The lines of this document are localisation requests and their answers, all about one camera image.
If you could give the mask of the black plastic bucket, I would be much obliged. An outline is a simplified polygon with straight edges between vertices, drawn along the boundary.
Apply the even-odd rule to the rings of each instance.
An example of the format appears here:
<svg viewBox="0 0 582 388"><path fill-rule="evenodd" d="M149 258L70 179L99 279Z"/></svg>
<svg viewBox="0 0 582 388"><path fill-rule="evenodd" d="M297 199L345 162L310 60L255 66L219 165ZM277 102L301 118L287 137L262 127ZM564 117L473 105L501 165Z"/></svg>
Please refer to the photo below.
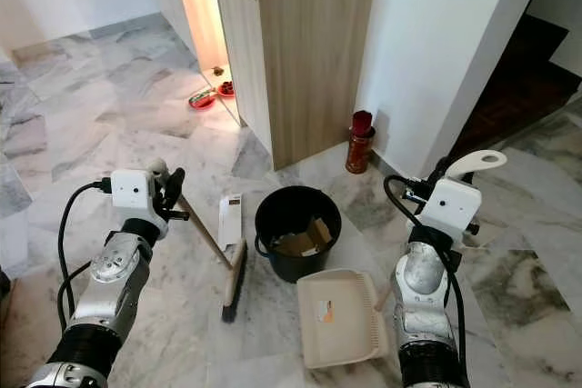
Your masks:
<svg viewBox="0 0 582 388"><path fill-rule="evenodd" d="M275 239L307 228L313 218L323 218L331 229L333 242L323 254L285 256L273 251ZM255 247L287 283L323 271L329 251L336 246L342 221L336 203L323 190L304 185L282 187L259 203L255 217Z"/></svg>

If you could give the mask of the brown cardboard piece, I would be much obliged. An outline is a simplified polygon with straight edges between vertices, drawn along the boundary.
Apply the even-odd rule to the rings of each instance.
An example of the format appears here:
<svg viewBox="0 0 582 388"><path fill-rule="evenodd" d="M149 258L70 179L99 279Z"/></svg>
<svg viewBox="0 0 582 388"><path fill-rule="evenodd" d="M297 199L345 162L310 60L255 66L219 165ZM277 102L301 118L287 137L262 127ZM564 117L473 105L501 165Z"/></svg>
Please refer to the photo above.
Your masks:
<svg viewBox="0 0 582 388"><path fill-rule="evenodd" d="M331 229L323 218L313 218L307 228L275 239L273 251L276 254L307 258L323 254L333 242Z"/></svg>

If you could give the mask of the white flat carton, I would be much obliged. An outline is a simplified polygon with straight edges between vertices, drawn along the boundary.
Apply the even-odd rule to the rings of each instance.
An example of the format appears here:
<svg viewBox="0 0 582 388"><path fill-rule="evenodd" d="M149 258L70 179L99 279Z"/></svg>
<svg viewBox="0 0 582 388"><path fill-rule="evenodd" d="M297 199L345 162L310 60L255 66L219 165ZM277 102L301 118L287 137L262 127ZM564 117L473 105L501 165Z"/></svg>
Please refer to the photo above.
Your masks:
<svg viewBox="0 0 582 388"><path fill-rule="evenodd" d="M230 194L220 198L217 217L217 246L225 254L233 254L236 248L245 245L244 206L242 195Z"/></svg>

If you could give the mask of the dark wooden staircase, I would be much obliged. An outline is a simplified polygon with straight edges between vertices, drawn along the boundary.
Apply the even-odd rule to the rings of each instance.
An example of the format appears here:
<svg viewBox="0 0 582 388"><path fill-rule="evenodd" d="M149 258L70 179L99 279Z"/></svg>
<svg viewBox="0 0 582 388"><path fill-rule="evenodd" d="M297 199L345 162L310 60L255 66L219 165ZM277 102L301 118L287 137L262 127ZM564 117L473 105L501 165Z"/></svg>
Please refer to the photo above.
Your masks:
<svg viewBox="0 0 582 388"><path fill-rule="evenodd" d="M521 15L506 50L449 154L453 158L488 148L552 114L582 85L582 76L550 61L569 31Z"/></svg>

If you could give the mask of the wooden broom with dark bristles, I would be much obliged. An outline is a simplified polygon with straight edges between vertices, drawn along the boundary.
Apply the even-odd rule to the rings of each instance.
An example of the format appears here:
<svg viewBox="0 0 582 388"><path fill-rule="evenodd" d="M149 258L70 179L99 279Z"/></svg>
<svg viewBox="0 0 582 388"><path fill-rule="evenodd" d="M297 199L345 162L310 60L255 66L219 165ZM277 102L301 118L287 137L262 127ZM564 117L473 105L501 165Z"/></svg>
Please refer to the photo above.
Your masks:
<svg viewBox="0 0 582 388"><path fill-rule="evenodd" d="M148 164L149 171L154 174L163 174L169 176L172 172L169 167L167 167L166 161L162 159L155 159L150 161ZM245 274L246 274L246 256L248 255L248 245L238 246L233 254L225 254L219 246L217 246L217 235L213 237L209 233L206 225L201 222L200 217L196 213L193 206L186 200L183 196L174 209L170 211L170 216L172 217L172 211L174 210L187 210L192 214L190 222L195 226L201 234L201 237L205 239L205 242L209 247L212 248L213 254L215 254L217 261L222 264L222 267L226 269L224 291L222 292L222 297L224 301L222 302L222 322L232 323L236 320L236 312L238 306L238 298L240 298L242 285L244 285Z"/></svg>

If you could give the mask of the red cylindrical can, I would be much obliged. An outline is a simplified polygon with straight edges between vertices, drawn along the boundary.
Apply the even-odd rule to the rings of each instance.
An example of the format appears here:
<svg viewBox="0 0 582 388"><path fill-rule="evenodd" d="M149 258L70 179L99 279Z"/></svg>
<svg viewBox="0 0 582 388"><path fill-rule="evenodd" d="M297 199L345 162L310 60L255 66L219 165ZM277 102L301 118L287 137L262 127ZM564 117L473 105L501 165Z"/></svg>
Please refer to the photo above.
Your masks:
<svg viewBox="0 0 582 388"><path fill-rule="evenodd" d="M351 174L362 174L367 169L367 157L370 155L371 144L376 130L373 126L373 114L366 110L356 111L350 126L348 151L346 151L346 171Z"/></svg>

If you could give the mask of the beige dustpan with wooden handle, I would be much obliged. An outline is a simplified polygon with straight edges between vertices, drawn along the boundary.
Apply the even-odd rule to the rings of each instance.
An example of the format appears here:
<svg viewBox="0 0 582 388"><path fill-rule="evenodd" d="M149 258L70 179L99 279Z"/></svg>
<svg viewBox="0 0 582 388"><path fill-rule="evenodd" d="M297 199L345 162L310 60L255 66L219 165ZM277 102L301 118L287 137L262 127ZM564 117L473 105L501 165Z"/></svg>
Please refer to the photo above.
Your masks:
<svg viewBox="0 0 582 388"><path fill-rule="evenodd" d="M452 159L444 177L477 187L475 175L506 163L503 152L477 150ZM463 254L448 234L419 222L413 180L391 174L382 182L387 200L407 219L410 231L385 290L377 289L369 274L350 268L296 280L309 370L394 355L407 387L466 387L468 333L457 279Z"/></svg>

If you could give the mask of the light wooden cabinet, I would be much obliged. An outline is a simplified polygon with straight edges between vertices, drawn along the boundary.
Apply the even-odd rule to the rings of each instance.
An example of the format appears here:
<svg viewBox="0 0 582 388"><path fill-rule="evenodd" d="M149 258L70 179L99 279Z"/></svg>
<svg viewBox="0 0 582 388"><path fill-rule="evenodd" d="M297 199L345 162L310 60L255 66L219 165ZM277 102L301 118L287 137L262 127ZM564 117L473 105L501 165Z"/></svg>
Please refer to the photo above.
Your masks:
<svg viewBox="0 0 582 388"><path fill-rule="evenodd" d="M199 71L236 86L275 169L346 140L373 0L157 0Z"/></svg>

